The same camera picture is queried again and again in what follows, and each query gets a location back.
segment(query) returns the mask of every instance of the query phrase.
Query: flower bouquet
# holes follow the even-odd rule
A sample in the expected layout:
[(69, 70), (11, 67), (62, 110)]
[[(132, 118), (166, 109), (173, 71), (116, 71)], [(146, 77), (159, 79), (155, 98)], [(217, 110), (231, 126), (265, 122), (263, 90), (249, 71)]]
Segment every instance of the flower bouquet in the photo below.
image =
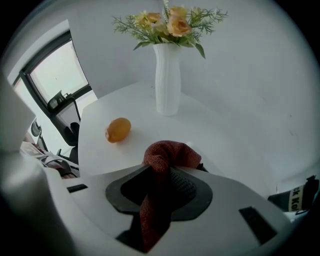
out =
[(139, 41), (133, 50), (153, 44), (157, 58), (155, 91), (159, 113), (170, 116), (178, 111), (181, 91), (180, 48), (194, 47), (206, 58), (200, 37), (203, 33), (214, 32), (214, 24), (222, 22), (227, 16), (227, 12), (223, 13), (217, 8), (169, 8), (169, 1), (163, 0), (162, 15), (143, 11), (138, 15), (129, 15), (124, 20), (113, 17), (115, 32), (129, 33)]

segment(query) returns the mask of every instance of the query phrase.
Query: window frame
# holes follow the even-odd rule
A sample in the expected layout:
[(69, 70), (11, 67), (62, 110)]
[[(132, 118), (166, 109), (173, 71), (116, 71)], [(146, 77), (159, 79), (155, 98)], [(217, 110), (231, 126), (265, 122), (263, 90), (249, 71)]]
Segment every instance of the window frame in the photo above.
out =
[[(35, 100), (35, 102), (38, 104), (40, 109), (45, 113), (46, 116), (49, 118), (52, 115), (52, 112), (48, 109), (48, 103), (43, 98), (41, 93), (39, 92), (37, 86), (35, 85), (34, 81), (31, 78), (31, 72), (44, 60), (46, 59), (50, 54), (52, 54), (54, 51), (62, 47), (63, 45), (67, 44), (68, 42), (72, 41), (71, 33), (70, 31), (65, 32), (64, 34), (60, 35), (56, 39), (52, 40), (48, 44), (46, 44), (42, 49), (40, 49), (34, 57), (31, 58), (31, 60), (22, 68), (22, 70), (19, 72), (19, 76), (17, 77), (17, 80), (19, 78), (22, 79), (24, 82), (27, 90), (31, 94), (32, 98)], [(84, 87), (80, 88), (76, 92), (71, 94), (71, 97), (74, 99), (78, 99), (81, 96), (85, 95), (86, 93), (90, 92), (92, 90), (89, 82)]]

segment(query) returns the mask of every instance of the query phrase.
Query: white table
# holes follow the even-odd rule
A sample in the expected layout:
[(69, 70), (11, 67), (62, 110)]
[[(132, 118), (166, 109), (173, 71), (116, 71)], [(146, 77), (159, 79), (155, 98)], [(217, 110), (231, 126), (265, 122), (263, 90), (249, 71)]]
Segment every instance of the white table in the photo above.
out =
[[(109, 143), (105, 129), (120, 117), (130, 120), (130, 134), (122, 142)], [(156, 110), (154, 86), (144, 82), (107, 94), (83, 110), (80, 173), (97, 175), (139, 165), (147, 147), (160, 140), (191, 143), (209, 172), (238, 180), (264, 197), (276, 192), (268, 165), (237, 138), (235, 124), (183, 93), (178, 113), (162, 116)]]

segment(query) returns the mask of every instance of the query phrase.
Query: black slot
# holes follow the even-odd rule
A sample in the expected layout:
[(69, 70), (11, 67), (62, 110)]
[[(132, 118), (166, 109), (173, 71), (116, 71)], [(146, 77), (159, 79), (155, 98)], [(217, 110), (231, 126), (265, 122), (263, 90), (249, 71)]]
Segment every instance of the black slot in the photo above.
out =
[(239, 212), (261, 245), (268, 242), (277, 234), (255, 208), (247, 207), (240, 209)]
[(86, 188), (88, 188), (88, 187), (85, 184), (79, 184), (79, 185), (67, 187), (66, 189), (69, 191), (69, 193), (73, 193), (73, 192), (77, 192), (79, 190), (84, 190)]

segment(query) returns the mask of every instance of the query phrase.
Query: red cloth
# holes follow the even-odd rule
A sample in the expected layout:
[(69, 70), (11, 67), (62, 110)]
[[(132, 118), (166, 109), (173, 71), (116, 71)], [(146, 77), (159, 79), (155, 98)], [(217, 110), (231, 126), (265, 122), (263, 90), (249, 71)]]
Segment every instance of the red cloth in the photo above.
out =
[(170, 226), (168, 174), (170, 166), (197, 168), (201, 156), (184, 143), (162, 140), (147, 148), (143, 163), (152, 166), (151, 186), (140, 207), (144, 251), (148, 252)]

